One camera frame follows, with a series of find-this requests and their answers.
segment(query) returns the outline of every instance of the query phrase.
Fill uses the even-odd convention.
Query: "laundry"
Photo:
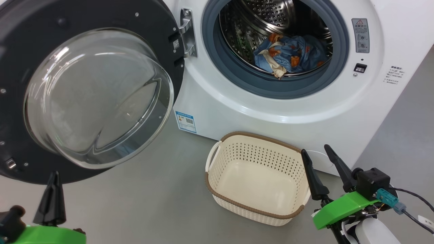
[[[327,61],[326,48],[313,36],[271,34],[253,52],[255,64],[281,78],[285,73],[312,70]]]

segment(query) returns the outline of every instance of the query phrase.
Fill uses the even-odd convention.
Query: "blue cloth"
[[[320,62],[325,62],[328,59],[324,44],[313,36],[284,36],[280,38],[279,41],[283,43],[283,46],[274,46],[274,50],[280,50],[280,53],[275,55],[273,59],[289,73],[298,73],[314,69],[321,65]],[[265,39],[253,52],[256,66],[270,73],[272,73],[273,70],[265,57],[259,53],[265,49],[269,49],[272,44],[273,43],[268,39]],[[291,66],[292,56],[300,57],[297,66]]]

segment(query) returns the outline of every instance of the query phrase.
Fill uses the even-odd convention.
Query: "blue and white sticker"
[[[175,113],[179,129],[196,133],[196,125],[193,116],[178,111],[175,111]]]

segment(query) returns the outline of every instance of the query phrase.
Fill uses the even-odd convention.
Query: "laundry basket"
[[[281,226],[310,198],[301,150],[261,135],[233,132],[211,149],[205,183],[225,209]]]

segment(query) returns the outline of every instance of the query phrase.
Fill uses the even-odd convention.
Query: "teal connector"
[[[402,211],[407,208],[403,203],[399,202],[399,199],[397,197],[382,188],[378,189],[375,198],[380,200],[380,202],[393,208],[393,210],[395,210],[395,212],[397,212],[398,214],[403,214]]]

